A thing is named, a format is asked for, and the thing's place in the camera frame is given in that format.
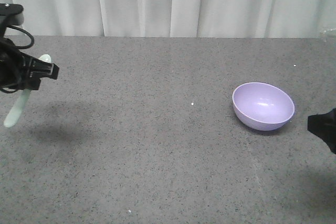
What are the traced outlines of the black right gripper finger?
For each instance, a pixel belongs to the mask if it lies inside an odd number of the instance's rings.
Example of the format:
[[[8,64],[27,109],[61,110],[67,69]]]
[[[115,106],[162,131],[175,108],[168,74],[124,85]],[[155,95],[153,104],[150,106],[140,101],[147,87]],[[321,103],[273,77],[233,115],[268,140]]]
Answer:
[[[325,114],[308,116],[307,130],[322,139],[335,154],[335,108]]]

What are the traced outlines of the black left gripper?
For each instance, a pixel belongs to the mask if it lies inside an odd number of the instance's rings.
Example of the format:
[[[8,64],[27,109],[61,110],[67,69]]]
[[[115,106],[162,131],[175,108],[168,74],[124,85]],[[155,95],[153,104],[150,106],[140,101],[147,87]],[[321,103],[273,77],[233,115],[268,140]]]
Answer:
[[[39,90],[41,78],[57,80],[59,67],[49,54],[35,58],[19,51],[30,47],[1,38],[1,90]]]

